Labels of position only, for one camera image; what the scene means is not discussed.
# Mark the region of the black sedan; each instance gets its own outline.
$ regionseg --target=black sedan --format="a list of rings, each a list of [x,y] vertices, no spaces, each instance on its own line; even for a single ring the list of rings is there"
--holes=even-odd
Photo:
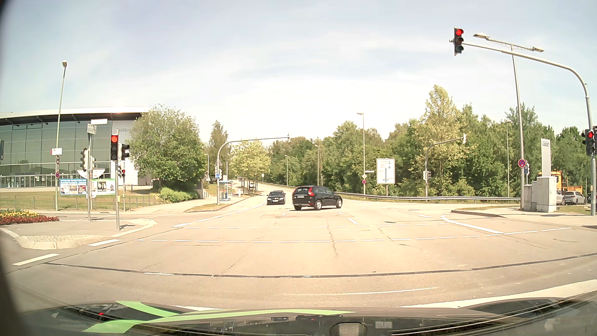
[[[274,190],[267,195],[267,205],[286,204],[286,194],[282,190]]]

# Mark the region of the parked car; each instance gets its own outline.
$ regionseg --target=parked car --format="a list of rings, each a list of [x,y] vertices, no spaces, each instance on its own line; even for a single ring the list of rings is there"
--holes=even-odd
[[[562,195],[561,190],[558,190],[558,194],[556,195],[556,204],[566,205],[566,201],[564,201],[564,195]]]
[[[579,191],[567,191],[564,193],[566,204],[585,204],[586,199]]]

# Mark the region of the billboard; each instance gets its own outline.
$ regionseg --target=billboard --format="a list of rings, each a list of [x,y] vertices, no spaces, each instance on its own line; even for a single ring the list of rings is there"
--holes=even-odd
[[[91,192],[97,195],[116,194],[114,179],[95,179],[91,181]],[[87,194],[86,179],[60,179],[60,195],[75,196]]]

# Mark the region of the car hood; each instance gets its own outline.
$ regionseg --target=car hood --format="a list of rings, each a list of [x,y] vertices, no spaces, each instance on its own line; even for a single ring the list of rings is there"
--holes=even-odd
[[[545,320],[558,320],[559,330],[589,325],[595,330],[597,304],[560,298],[496,301],[462,308],[333,307],[224,310],[167,306],[139,301],[108,301],[58,306],[23,313],[26,325],[39,335],[314,335],[398,336],[459,335],[483,330],[530,328],[545,333]],[[564,321],[566,317],[574,323]]]

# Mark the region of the guardrail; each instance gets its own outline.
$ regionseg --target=guardrail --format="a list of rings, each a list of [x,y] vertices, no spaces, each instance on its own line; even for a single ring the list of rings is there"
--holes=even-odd
[[[268,182],[259,182],[262,184],[274,185],[276,187],[296,188],[291,185],[274,184]],[[431,196],[431,197],[405,197],[405,196],[378,196],[378,195],[363,195],[354,193],[342,193],[337,191],[336,194],[341,196],[353,196],[372,198],[378,200],[402,200],[402,201],[446,201],[446,200],[464,200],[464,201],[520,201],[519,197],[484,197],[484,196]]]

